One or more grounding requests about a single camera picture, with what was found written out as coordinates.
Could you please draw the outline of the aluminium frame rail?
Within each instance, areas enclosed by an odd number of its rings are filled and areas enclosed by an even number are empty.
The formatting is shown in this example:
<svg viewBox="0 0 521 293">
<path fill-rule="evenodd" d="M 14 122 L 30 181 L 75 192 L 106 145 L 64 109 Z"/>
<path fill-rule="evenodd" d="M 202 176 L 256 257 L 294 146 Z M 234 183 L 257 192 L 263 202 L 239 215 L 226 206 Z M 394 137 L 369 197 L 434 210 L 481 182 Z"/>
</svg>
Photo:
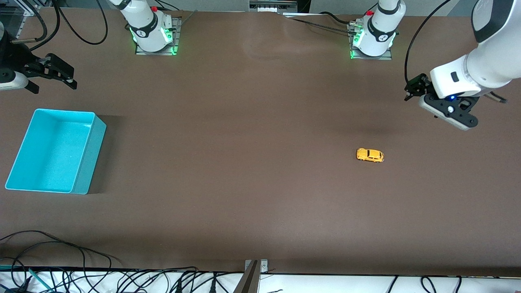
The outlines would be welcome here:
<svg viewBox="0 0 521 293">
<path fill-rule="evenodd" d="M 34 12 L 44 5 L 41 0 L 0 0 L 0 14 L 34 16 Z"/>
</svg>

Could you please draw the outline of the turquoise plastic bin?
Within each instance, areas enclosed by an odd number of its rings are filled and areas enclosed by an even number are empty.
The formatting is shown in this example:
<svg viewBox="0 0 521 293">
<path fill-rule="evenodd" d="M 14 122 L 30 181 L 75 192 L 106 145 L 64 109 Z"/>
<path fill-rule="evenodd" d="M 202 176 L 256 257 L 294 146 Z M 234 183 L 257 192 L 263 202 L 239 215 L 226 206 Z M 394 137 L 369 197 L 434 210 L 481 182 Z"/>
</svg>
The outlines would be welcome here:
<svg viewBox="0 0 521 293">
<path fill-rule="evenodd" d="M 5 188 L 88 194 L 106 128 L 93 112 L 36 109 Z"/>
</svg>

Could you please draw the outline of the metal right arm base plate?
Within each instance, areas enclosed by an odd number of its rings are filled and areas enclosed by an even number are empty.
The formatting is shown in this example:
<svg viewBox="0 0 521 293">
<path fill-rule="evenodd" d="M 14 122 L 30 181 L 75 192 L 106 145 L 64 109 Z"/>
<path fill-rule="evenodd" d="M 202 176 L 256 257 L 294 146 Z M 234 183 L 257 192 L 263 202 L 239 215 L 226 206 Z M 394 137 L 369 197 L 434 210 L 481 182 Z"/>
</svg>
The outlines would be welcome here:
<svg viewBox="0 0 521 293">
<path fill-rule="evenodd" d="M 175 56 L 179 48 L 182 18 L 162 14 L 161 22 L 147 37 L 143 30 L 131 29 L 136 55 Z"/>
</svg>

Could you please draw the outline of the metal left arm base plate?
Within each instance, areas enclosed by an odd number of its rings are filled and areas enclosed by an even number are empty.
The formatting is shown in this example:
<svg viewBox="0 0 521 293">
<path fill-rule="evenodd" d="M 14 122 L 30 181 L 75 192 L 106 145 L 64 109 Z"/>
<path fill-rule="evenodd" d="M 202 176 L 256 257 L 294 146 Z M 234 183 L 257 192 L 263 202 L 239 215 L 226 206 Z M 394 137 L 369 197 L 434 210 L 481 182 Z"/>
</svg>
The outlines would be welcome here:
<svg viewBox="0 0 521 293">
<path fill-rule="evenodd" d="M 349 41 L 350 41 L 350 59 L 364 59 L 364 60 L 374 60 L 374 61 L 391 61 L 392 60 L 392 52 L 390 48 L 386 50 L 386 52 L 381 56 L 369 56 L 364 54 L 358 47 L 355 46 L 355 43 L 359 41 L 360 37 L 363 35 L 362 24 L 358 22 L 350 22 L 347 25 L 349 32 Z"/>
</svg>

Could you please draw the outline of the yellow beetle toy car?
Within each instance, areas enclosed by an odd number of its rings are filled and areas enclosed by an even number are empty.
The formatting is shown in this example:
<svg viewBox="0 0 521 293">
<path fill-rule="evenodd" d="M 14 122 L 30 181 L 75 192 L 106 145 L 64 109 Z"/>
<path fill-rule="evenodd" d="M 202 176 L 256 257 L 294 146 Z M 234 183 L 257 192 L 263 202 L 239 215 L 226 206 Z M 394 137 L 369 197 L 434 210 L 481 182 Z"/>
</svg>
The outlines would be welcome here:
<svg viewBox="0 0 521 293">
<path fill-rule="evenodd" d="M 385 156 L 384 156 L 383 152 L 381 152 L 379 150 L 358 148 L 357 149 L 357 160 L 380 163 L 380 162 L 385 161 Z"/>
</svg>

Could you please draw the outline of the white power strip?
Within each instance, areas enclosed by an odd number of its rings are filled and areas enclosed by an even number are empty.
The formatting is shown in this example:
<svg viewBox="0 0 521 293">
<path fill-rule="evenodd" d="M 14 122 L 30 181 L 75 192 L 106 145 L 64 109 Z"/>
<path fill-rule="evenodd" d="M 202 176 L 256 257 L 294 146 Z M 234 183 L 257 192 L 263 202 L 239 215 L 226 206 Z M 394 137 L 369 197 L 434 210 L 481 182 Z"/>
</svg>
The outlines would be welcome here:
<svg viewBox="0 0 521 293">
<path fill-rule="evenodd" d="M 250 12 L 297 13 L 297 0 L 249 0 Z"/>
</svg>

